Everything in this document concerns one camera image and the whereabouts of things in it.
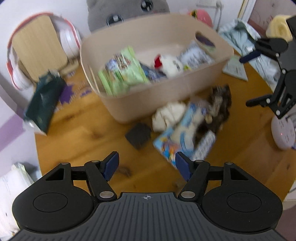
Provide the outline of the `light blue clothing pile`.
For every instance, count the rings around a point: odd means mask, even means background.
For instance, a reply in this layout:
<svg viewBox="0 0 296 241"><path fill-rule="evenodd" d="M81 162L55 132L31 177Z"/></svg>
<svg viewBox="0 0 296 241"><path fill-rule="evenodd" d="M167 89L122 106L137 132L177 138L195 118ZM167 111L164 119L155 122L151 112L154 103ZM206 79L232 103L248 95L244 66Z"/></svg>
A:
<svg viewBox="0 0 296 241"><path fill-rule="evenodd" d="M218 34L228 42L241 56L244 56L255 49L256 40L260 34L247 22L235 19L219 28ZM275 90L280 77L278 63L269 57L260 55L249 64L266 81L267 85Z"/></svg>

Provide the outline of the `burger hat plush toy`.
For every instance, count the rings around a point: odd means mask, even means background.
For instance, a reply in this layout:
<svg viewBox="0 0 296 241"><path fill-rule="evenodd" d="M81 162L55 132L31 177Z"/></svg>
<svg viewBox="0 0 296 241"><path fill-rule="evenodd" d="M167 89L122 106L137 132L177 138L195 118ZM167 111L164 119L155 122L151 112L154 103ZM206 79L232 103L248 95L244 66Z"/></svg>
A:
<svg viewBox="0 0 296 241"><path fill-rule="evenodd" d="M205 23L210 28L213 27L213 22L212 22L210 15L208 14L207 11L205 11L203 9L190 10L190 11L187 11L186 14L189 16L192 16L194 19L196 19L198 21Z"/></svg>

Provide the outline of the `white plush with red heart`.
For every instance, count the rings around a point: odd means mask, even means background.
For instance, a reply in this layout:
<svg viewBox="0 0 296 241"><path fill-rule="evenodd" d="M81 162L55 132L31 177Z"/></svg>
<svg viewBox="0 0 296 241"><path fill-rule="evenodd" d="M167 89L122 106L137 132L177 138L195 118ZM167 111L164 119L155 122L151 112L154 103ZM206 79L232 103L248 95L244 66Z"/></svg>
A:
<svg viewBox="0 0 296 241"><path fill-rule="evenodd" d="M183 64L177 57L171 55L157 55L154 59L154 68L162 72L167 78L175 77L184 72Z"/></svg>

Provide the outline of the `dark card pack box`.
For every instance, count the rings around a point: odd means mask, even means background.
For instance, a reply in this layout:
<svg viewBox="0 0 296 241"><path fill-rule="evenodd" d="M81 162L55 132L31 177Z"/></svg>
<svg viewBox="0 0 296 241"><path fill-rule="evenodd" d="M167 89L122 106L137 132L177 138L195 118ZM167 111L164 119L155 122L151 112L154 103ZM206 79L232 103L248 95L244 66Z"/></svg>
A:
<svg viewBox="0 0 296 241"><path fill-rule="evenodd" d="M150 68L149 66L140 63L142 70L145 73L145 76L148 78L150 82L159 82L160 79L166 78L166 75L162 72L159 72L155 69Z"/></svg>

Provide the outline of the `silver green snack bag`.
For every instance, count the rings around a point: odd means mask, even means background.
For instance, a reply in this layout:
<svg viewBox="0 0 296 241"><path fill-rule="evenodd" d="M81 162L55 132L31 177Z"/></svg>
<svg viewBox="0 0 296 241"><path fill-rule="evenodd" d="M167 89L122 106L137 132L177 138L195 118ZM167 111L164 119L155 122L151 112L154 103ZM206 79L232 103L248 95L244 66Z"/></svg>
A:
<svg viewBox="0 0 296 241"><path fill-rule="evenodd" d="M196 41L192 40L178 57L178 60L190 69L196 69L202 64L211 64L214 59L210 57Z"/></svg>

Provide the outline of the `cream cloth scrunchie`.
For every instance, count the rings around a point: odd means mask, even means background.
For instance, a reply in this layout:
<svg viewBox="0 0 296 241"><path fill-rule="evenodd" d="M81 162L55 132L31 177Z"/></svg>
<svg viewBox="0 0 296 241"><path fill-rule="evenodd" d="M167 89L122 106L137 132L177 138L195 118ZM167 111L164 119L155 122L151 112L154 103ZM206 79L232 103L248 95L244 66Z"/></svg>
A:
<svg viewBox="0 0 296 241"><path fill-rule="evenodd" d="M167 128L175 126L183 117L187 105L184 102L169 102L162 108L158 108L152 116L152 129L154 132L163 132Z"/></svg>

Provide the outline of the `white round power strip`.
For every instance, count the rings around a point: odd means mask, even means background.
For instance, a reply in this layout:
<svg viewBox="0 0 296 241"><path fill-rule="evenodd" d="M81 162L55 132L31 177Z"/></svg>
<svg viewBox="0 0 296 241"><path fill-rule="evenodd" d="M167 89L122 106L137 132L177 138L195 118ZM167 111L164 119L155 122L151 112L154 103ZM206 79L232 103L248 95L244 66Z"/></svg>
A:
<svg viewBox="0 0 296 241"><path fill-rule="evenodd" d="M288 150L295 147L295 127L289 116L281 119L274 116L271 120L271 133L279 149Z"/></svg>

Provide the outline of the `grey cat plush toy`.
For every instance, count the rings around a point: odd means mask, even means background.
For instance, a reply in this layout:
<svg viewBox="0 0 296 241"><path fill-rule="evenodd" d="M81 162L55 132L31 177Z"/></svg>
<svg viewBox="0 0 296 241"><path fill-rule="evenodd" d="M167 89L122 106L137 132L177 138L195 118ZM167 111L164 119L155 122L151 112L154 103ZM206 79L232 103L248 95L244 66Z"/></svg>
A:
<svg viewBox="0 0 296 241"><path fill-rule="evenodd" d="M131 18L170 11L168 3L162 0L92 0L86 4L91 32Z"/></svg>

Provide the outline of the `yellow rolled towel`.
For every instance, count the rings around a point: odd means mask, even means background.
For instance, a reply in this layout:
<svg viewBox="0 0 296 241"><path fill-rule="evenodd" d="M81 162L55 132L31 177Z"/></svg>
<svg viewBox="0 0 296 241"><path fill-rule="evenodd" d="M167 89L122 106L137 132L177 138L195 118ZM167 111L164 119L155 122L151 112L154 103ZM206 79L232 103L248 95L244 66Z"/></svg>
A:
<svg viewBox="0 0 296 241"><path fill-rule="evenodd" d="M268 38L282 38L287 42L292 41L293 37L287 25L287 19L290 17L290 15L276 15L269 23L265 35Z"/></svg>

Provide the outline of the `blue white porcelain-pattern box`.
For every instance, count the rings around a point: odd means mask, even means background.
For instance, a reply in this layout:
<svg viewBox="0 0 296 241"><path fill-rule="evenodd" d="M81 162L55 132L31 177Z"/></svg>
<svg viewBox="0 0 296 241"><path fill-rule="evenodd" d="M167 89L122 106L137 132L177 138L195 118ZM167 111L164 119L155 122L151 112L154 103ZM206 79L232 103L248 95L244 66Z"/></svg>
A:
<svg viewBox="0 0 296 241"><path fill-rule="evenodd" d="M194 160L206 160L210 150L216 142L216 135L212 131L208 131L200 140L193 154Z"/></svg>

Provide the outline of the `small black box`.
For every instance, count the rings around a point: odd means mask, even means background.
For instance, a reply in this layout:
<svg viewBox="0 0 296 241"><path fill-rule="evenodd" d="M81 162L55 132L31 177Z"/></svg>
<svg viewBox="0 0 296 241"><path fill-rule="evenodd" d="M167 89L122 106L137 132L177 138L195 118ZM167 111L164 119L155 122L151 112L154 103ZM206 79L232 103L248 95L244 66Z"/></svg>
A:
<svg viewBox="0 0 296 241"><path fill-rule="evenodd" d="M145 123L137 123L126 134L126 140L137 150L141 149L151 138L151 128Z"/></svg>

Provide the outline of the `blue white plastic packet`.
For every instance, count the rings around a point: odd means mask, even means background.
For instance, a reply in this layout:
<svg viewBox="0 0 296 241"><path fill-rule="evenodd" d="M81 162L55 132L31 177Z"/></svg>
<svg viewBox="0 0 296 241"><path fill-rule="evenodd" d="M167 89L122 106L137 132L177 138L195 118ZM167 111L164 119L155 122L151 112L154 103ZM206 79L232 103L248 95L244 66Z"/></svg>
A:
<svg viewBox="0 0 296 241"><path fill-rule="evenodd" d="M181 121L171 134L171 140L187 156L192 156L195 148L196 130L205 120L209 103L203 99L190 102Z"/></svg>

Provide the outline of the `white wall socket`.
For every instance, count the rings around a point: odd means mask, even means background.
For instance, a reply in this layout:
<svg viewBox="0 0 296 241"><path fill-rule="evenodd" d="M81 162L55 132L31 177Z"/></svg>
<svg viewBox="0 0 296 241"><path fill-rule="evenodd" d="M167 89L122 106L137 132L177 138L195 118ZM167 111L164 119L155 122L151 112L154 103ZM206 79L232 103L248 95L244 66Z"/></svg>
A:
<svg viewBox="0 0 296 241"><path fill-rule="evenodd" d="M214 9L223 8L222 1L219 1L219 0L198 0L197 6L200 6L202 8L214 8Z"/></svg>

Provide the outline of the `white green paper card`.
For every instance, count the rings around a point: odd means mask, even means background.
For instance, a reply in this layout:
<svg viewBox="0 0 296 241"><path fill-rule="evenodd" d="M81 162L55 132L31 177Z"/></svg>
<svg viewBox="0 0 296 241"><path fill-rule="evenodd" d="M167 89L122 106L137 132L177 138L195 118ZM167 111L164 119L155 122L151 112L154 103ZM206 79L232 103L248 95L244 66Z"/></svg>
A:
<svg viewBox="0 0 296 241"><path fill-rule="evenodd" d="M239 59L240 56L233 55L222 69L222 72L232 77L248 81L244 65L239 62Z"/></svg>

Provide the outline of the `cartoon blue card box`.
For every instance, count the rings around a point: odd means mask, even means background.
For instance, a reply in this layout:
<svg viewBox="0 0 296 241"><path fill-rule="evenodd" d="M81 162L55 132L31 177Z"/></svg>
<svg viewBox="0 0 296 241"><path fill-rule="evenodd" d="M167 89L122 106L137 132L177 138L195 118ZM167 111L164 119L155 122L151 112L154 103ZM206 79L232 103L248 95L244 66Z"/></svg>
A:
<svg viewBox="0 0 296 241"><path fill-rule="evenodd" d="M153 141L153 146L176 169L176 153L183 149L179 142L171 140L173 132L173 128L165 130Z"/></svg>

